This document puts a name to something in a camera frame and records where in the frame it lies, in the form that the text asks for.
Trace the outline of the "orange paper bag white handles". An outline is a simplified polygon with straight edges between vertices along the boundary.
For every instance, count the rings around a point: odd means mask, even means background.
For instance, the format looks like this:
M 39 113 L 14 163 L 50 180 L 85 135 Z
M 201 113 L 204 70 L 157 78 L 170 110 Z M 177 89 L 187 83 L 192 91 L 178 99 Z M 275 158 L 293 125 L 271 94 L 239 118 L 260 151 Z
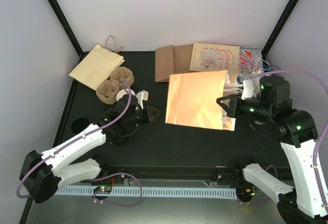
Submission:
M 217 99 L 237 93 L 237 76 L 227 70 L 170 75 L 165 123 L 234 131 L 236 119 Z

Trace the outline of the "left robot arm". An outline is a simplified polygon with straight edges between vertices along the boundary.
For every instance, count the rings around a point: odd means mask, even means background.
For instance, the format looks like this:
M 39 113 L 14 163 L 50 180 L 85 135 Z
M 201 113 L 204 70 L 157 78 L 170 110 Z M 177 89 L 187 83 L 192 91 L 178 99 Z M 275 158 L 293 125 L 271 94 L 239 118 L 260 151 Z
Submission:
M 125 143 L 139 126 L 153 122 L 159 114 L 160 111 L 148 105 L 141 94 L 124 95 L 115 106 L 66 142 L 43 153 L 29 152 L 19 175 L 19 186 L 28 191 L 27 197 L 42 203 L 58 189 L 79 181 L 107 181 L 110 170 L 101 165 L 98 158 L 74 161 L 107 142 Z

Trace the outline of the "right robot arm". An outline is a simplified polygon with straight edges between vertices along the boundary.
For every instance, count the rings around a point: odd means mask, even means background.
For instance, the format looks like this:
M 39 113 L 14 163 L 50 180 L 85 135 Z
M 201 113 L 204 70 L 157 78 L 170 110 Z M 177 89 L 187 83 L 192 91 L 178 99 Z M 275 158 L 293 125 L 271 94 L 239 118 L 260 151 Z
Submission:
M 318 132 L 312 116 L 292 107 L 290 84 L 277 75 L 259 80 L 259 97 L 230 94 L 217 99 L 230 118 L 265 123 L 280 143 L 290 165 L 294 186 L 274 177 L 251 160 L 236 163 L 234 181 L 258 187 L 277 205 L 285 223 L 326 223 L 327 187 L 319 159 L 314 157 Z

